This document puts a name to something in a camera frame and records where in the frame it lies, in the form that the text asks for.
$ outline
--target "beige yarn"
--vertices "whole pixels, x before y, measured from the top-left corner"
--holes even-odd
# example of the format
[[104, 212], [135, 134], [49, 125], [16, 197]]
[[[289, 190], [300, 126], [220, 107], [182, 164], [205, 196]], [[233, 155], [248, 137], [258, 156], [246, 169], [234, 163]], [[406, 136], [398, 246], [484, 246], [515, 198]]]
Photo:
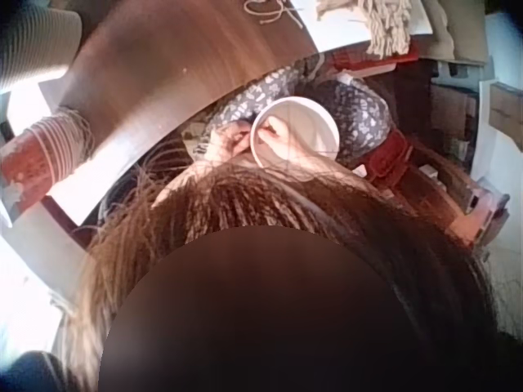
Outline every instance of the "beige yarn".
[[[244, 10], [256, 16], [273, 16], [270, 19], [261, 20], [260, 24], [272, 23], [287, 13], [293, 20], [303, 27], [299, 19], [292, 13], [296, 11], [288, 7], [289, 0], [276, 0], [279, 10], [277, 11], [254, 11], [249, 4], [265, 3], [270, 0], [246, 0]], [[316, 12], [318, 19], [327, 11], [338, 8], [358, 7], [365, 15], [366, 24], [370, 30], [370, 45], [367, 53], [371, 55], [392, 56], [395, 53], [404, 55], [409, 52], [410, 35], [409, 22], [412, 4], [410, 0], [317, 0]]]

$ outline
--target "white bowl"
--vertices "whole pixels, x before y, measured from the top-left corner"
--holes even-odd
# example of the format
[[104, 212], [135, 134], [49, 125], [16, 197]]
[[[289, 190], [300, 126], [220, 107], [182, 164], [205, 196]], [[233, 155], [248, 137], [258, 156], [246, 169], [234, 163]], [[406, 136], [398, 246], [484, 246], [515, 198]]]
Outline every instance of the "white bowl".
[[334, 160], [340, 145], [340, 136], [333, 116], [320, 104], [299, 96], [275, 100], [256, 117], [251, 128], [250, 142], [253, 157], [260, 167], [289, 169], [289, 158], [278, 157], [272, 149], [261, 142], [257, 129], [269, 116], [275, 116], [287, 123], [293, 137], [297, 137], [319, 155]]

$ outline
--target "cloth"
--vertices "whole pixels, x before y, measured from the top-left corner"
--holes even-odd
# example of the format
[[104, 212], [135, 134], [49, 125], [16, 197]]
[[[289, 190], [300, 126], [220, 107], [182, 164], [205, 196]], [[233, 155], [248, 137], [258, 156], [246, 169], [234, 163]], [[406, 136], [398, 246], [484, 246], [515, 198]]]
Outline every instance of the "cloth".
[[194, 155], [203, 157], [211, 133], [219, 127], [239, 119], [252, 122], [267, 105], [285, 96], [305, 96], [330, 112], [340, 132], [337, 161], [344, 166], [378, 147], [387, 138], [392, 123], [385, 100], [363, 80], [344, 74], [316, 84], [309, 72], [316, 68], [314, 61], [300, 61], [222, 100], [210, 116]]

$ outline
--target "white paper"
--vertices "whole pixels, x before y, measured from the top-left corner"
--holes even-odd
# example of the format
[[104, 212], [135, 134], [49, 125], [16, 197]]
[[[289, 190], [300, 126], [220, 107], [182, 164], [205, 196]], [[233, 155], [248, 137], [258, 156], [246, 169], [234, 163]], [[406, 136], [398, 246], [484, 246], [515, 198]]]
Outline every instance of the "white paper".
[[[370, 40], [365, 18], [358, 7], [326, 12], [321, 20], [316, 13], [317, 0], [291, 0], [293, 7], [302, 18], [318, 51], [330, 51], [359, 42]], [[412, 0], [409, 31], [411, 35], [432, 34], [431, 23], [421, 0]]]

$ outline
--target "brown wooden surface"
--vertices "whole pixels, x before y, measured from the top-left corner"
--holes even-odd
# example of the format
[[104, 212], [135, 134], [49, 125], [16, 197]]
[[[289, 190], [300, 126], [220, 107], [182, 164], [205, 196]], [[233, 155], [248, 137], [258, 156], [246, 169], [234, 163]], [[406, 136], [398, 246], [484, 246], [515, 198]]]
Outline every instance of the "brown wooden surface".
[[92, 192], [82, 203], [94, 207], [119, 175], [193, 114], [315, 52], [308, 32], [290, 18], [260, 25], [241, 0], [121, 0], [68, 74], [42, 86], [52, 109], [79, 110], [97, 146], [98, 162], [60, 185], [57, 202], [78, 222], [87, 214], [71, 212], [67, 198]]

